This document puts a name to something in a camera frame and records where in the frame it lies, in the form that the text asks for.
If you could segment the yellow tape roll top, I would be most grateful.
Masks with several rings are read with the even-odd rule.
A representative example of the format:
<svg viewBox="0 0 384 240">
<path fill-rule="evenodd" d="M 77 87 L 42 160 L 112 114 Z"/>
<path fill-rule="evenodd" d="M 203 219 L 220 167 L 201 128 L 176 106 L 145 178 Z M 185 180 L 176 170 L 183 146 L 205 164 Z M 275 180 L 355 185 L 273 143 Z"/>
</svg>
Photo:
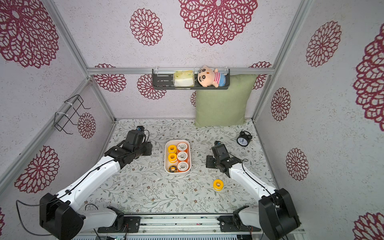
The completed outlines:
<svg viewBox="0 0 384 240">
<path fill-rule="evenodd" d="M 178 153 L 178 148 L 176 145 L 169 145 L 168 146 L 168 153 L 169 154 L 177 154 Z"/>
</svg>

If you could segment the black yellow tape roll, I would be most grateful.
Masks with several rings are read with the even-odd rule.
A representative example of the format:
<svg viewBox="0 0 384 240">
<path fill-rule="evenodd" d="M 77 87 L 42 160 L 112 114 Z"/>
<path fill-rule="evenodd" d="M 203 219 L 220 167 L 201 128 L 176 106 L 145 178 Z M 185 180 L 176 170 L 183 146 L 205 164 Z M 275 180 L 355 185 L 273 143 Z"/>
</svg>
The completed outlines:
<svg viewBox="0 0 384 240">
<path fill-rule="evenodd" d="M 170 173 L 177 173 L 178 172 L 178 167 L 176 165 L 171 165 L 169 167 L 169 172 Z"/>
</svg>

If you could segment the white plastic storage box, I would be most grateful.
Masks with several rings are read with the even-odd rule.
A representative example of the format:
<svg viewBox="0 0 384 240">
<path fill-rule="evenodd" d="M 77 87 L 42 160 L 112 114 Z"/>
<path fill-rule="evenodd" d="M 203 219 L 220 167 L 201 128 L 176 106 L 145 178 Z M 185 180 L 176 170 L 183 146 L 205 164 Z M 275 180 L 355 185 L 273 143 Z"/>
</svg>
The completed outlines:
<svg viewBox="0 0 384 240">
<path fill-rule="evenodd" d="M 171 166 L 171 165 L 178 165 L 178 163 L 179 163 L 179 161 L 177 162 L 177 163 L 175 163 L 175 164 L 171 164 L 169 161 L 168 161 L 168 155 L 169 155 L 169 153 L 168 153 L 168 146 L 169 145 L 176 145 L 177 146 L 177 144 L 179 144 L 179 143 L 181 143 L 181 142 L 185 142 L 185 143 L 187 143 L 188 145 L 189 145 L 189 150 L 187 151 L 187 153 L 189 154 L 189 160 L 188 160 L 188 164 L 190 165 L 190 168 L 189 168 L 189 170 L 188 171 L 186 171 L 186 172 L 183 172 L 183 173 L 170 173 L 169 172 L 169 167 Z M 191 171 L 191 168 L 192 168 L 192 158 L 191 158 L 191 147 L 190 147 L 190 143 L 187 141 L 187 140 L 170 140 L 170 141 L 168 141 L 167 143 L 166 143 L 166 145 L 165 145 L 165 157 L 164 157 L 164 169 L 165 169 L 165 171 L 166 171 L 166 173 L 168 173 L 169 175 L 173 175 L 173 176 L 177 176 L 177 175 L 186 175 L 187 173 L 189 173 L 190 171 Z"/>
</svg>

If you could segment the orange tape roll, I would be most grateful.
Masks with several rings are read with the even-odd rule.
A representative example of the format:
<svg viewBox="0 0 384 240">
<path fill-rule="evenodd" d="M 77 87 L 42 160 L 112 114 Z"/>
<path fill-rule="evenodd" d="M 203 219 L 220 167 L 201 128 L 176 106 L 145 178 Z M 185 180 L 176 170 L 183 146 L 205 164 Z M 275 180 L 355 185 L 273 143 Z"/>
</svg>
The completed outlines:
<svg viewBox="0 0 384 240">
<path fill-rule="evenodd" d="M 188 171 L 190 168 L 190 165 L 187 162 L 179 162 L 177 165 L 178 173 L 183 173 Z"/>
<path fill-rule="evenodd" d="M 187 152 L 189 150 L 189 145 L 185 142 L 177 144 L 177 150 L 179 152 Z"/>
<path fill-rule="evenodd" d="M 187 163 L 189 160 L 189 154 L 187 152 L 184 152 L 184 151 L 179 152 L 177 154 L 177 159 L 179 162 L 186 162 Z"/>
</svg>

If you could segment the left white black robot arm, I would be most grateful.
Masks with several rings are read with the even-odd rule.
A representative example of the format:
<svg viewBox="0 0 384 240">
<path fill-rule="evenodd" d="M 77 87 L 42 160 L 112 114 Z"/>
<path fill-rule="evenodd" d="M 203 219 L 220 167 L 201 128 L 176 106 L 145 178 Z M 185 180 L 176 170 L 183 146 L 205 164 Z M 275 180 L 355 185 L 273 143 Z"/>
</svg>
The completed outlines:
<svg viewBox="0 0 384 240">
<path fill-rule="evenodd" d="M 109 177 L 140 156 L 150 156 L 151 142 L 134 147 L 132 151 L 114 146 L 83 176 L 57 194 L 45 194 L 40 199 L 40 226 L 59 240 L 71 240 L 78 233 L 107 228 L 113 231 L 124 229 L 122 211 L 105 209 L 82 211 L 84 201 Z"/>
</svg>

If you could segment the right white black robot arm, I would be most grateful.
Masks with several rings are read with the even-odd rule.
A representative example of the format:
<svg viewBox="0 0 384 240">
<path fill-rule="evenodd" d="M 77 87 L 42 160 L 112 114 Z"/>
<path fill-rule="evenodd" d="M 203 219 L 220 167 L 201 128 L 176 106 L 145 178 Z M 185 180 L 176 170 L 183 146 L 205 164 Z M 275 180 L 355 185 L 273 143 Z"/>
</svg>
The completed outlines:
<svg viewBox="0 0 384 240">
<path fill-rule="evenodd" d="M 252 174 L 237 157 L 220 161 L 214 156 L 206 157 L 206 167 L 218 169 L 238 182 L 258 205 L 244 206 L 233 211 L 233 225 L 239 231 L 256 228 L 262 230 L 270 240 L 279 240 L 300 227 L 301 222 L 290 193 L 275 189 Z"/>
</svg>

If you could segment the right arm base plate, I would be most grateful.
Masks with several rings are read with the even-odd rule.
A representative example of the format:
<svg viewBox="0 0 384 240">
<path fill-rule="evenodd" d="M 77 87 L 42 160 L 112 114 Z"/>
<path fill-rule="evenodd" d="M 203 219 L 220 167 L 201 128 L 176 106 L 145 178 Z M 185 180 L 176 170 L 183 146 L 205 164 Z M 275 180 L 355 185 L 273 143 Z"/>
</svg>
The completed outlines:
<svg viewBox="0 0 384 240">
<path fill-rule="evenodd" d="M 255 226 L 246 226 L 243 224 L 240 218 L 240 211 L 248 208 L 249 206 L 244 206 L 233 211 L 233 214 L 230 216 L 219 216 L 218 221 L 220 222 L 221 232 L 250 232 L 256 231 L 261 232 L 260 228 Z"/>
</svg>

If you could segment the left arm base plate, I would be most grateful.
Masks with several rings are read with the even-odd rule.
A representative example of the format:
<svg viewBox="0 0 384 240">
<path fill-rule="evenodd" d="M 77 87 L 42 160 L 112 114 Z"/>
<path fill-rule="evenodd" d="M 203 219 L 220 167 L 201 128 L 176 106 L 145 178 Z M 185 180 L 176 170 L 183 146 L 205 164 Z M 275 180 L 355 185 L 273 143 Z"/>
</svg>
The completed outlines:
<svg viewBox="0 0 384 240">
<path fill-rule="evenodd" d="M 117 217 L 110 227 L 98 228 L 98 233 L 138 233 L 141 217 Z"/>
</svg>

